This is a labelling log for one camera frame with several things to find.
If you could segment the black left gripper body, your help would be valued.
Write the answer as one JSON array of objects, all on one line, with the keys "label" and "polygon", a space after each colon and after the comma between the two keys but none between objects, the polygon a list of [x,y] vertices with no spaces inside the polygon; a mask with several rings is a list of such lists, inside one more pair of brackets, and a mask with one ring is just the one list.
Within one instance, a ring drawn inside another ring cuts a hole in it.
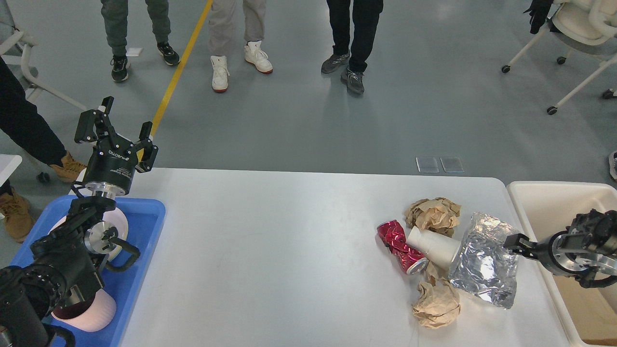
[{"label": "black left gripper body", "polygon": [[128,195],[136,165],[136,151],[130,145],[97,141],[84,174],[84,186],[101,195]]}]

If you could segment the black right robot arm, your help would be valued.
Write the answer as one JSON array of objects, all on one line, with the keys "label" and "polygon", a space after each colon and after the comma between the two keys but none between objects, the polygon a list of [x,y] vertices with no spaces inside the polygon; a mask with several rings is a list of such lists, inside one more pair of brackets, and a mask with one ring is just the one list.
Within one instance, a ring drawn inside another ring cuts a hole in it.
[{"label": "black right robot arm", "polygon": [[539,261],[553,275],[571,277],[582,288],[605,288],[617,281],[616,211],[592,209],[577,214],[566,230],[542,242],[532,242],[518,233],[509,235],[506,250]]}]

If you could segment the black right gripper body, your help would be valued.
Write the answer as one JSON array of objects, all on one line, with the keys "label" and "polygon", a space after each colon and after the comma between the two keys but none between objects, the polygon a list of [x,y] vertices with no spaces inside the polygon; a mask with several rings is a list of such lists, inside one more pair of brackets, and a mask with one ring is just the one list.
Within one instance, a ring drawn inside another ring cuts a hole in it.
[{"label": "black right gripper body", "polygon": [[576,263],[565,252],[557,250],[558,243],[561,242],[564,235],[568,235],[568,233],[560,231],[544,241],[538,242],[533,255],[553,275],[572,277],[582,274],[586,271],[584,266]]}]

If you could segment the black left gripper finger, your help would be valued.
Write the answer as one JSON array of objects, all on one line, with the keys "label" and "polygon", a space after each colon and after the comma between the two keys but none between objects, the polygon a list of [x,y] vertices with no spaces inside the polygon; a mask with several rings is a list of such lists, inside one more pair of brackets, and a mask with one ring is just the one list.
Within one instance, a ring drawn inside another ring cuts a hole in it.
[{"label": "black left gripper finger", "polygon": [[113,96],[105,97],[99,108],[86,110],[80,114],[74,136],[75,143],[94,143],[115,132],[108,117],[113,102]]},{"label": "black left gripper finger", "polygon": [[137,154],[136,170],[139,173],[151,171],[159,150],[150,138],[152,127],[153,123],[151,121],[143,123],[138,138],[139,141],[134,145],[134,152]]}]

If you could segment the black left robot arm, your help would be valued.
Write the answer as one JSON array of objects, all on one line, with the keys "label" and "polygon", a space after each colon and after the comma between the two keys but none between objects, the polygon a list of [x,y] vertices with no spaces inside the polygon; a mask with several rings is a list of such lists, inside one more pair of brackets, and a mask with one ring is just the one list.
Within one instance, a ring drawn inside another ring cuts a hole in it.
[{"label": "black left robot arm", "polygon": [[43,319],[58,308],[92,303],[105,285],[103,269],[124,272],[141,255],[104,214],[116,208],[118,196],[128,195],[136,172],[151,171],[158,147],[150,138],[151,121],[143,123],[137,142],[118,134],[109,118],[113,102],[108,96],[80,114],[74,140],[94,149],[84,180],[71,187],[77,197],[65,221],[31,244],[31,265],[1,270],[3,347],[48,347],[56,336],[73,347],[73,333]]}]

